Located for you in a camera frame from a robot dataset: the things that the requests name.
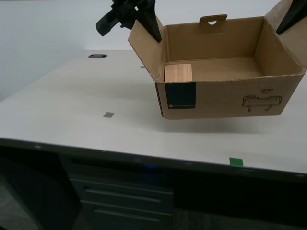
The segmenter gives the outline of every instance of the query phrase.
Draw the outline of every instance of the open cardboard box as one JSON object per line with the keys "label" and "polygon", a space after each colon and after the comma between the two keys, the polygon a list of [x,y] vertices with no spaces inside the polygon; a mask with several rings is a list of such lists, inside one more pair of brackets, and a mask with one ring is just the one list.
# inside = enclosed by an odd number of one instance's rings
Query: open cardboard box
{"label": "open cardboard box", "polygon": [[162,116],[280,115],[307,67],[307,18],[276,33],[291,3],[282,0],[265,17],[158,20],[160,43],[136,21],[129,42],[155,81]]}

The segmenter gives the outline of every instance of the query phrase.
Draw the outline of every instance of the drawer handle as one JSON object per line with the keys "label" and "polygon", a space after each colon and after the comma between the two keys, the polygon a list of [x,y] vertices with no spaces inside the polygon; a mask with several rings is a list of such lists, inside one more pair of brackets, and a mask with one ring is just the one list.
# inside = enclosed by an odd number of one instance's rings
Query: drawer handle
{"label": "drawer handle", "polygon": [[108,195],[108,196],[119,196],[123,198],[144,200],[144,201],[157,202],[157,203],[161,202],[159,199],[146,197],[146,196],[140,196],[140,195],[129,195],[129,194],[124,194],[124,193],[115,193],[115,192],[103,191],[103,190],[98,190],[98,189],[89,189],[89,188],[87,188],[85,191],[88,193],[97,193],[97,194],[103,194],[103,195]]}
{"label": "drawer handle", "polygon": [[139,215],[127,214],[127,213],[122,213],[122,212],[114,212],[114,211],[108,211],[108,210],[103,210],[103,209],[96,209],[95,208],[94,212],[109,214],[109,215],[113,215],[113,216],[128,217],[128,218],[134,218],[134,219],[142,219],[142,220],[160,222],[160,220],[157,219],[157,218],[143,217],[143,216],[139,216]]}

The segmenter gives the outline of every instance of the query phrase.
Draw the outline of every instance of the white table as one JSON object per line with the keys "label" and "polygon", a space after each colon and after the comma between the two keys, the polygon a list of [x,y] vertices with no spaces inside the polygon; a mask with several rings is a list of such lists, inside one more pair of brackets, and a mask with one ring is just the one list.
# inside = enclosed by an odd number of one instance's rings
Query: white table
{"label": "white table", "polygon": [[307,173],[307,78],[281,116],[171,121],[140,66],[133,51],[89,50],[2,101],[0,138]]}

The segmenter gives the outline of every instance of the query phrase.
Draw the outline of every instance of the desk drawer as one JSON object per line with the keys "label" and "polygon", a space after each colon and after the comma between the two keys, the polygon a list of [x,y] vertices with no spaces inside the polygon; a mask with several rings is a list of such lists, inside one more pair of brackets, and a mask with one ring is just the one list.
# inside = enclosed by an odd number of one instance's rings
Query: desk drawer
{"label": "desk drawer", "polygon": [[81,200],[172,214],[173,193],[71,179]]}
{"label": "desk drawer", "polygon": [[83,202],[92,230],[169,230],[171,215]]}

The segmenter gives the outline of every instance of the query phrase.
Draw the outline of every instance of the floor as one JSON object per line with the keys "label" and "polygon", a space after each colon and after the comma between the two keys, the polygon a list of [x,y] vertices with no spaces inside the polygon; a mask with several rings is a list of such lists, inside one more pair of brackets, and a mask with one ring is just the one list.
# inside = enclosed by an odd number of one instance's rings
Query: floor
{"label": "floor", "polygon": [[0,230],[37,230],[38,227],[0,181]]}

